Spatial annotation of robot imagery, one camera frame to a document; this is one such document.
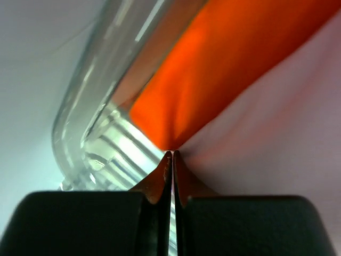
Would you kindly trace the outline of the pink t shirt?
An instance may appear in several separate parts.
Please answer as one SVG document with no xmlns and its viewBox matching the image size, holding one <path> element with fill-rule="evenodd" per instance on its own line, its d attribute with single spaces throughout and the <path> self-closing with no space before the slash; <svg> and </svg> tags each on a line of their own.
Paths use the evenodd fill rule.
<svg viewBox="0 0 341 256">
<path fill-rule="evenodd" d="M 226 194 L 340 195 L 340 15 L 331 18 L 184 146 Z"/>
</svg>

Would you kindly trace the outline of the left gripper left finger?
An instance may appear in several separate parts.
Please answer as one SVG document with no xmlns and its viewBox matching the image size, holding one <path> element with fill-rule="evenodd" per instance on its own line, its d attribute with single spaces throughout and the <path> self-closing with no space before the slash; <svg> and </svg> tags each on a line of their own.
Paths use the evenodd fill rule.
<svg viewBox="0 0 341 256">
<path fill-rule="evenodd" d="M 40 191 L 15 209 L 1 255 L 167 255 L 172 153 L 128 191 Z"/>
</svg>

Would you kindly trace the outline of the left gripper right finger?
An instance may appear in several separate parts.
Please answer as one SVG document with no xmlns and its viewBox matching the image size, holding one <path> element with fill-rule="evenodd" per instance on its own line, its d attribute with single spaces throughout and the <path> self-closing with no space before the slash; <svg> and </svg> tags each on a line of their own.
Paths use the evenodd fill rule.
<svg viewBox="0 0 341 256">
<path fill-rule="evenodd" d="M 179 255 L 335 255 L 311 202 L 300 196 L 222 196 L 173 153 Z"/>
</svg>

